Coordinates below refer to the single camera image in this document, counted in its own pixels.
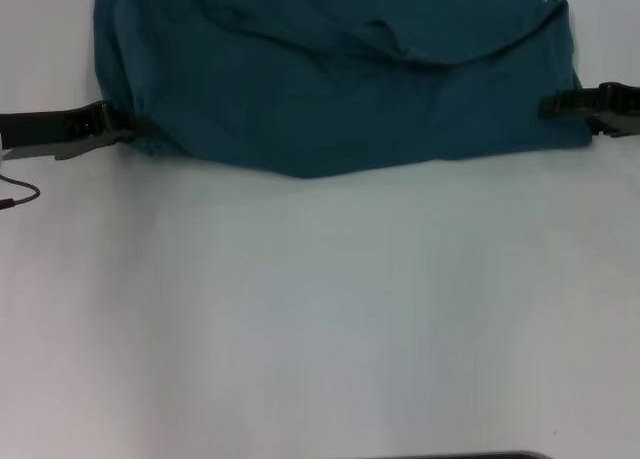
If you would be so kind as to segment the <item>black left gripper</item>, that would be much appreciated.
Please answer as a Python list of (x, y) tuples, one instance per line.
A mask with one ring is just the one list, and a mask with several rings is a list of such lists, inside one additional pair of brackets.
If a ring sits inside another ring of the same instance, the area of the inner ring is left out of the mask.
[(1, 148), (11, 159), (66, 160), (119, 141), (148, 138), (153, 124), (105, 101), (81, 108), (1, 115)]

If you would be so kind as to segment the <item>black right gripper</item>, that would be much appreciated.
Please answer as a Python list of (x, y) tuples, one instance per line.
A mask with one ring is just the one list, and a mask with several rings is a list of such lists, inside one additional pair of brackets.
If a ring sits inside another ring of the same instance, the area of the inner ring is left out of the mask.
[(540, 101), (538, 117), (582, 119), (594, 136), (638, 136), (639, 88), (608, 82), (598, 88), (558, 92)]

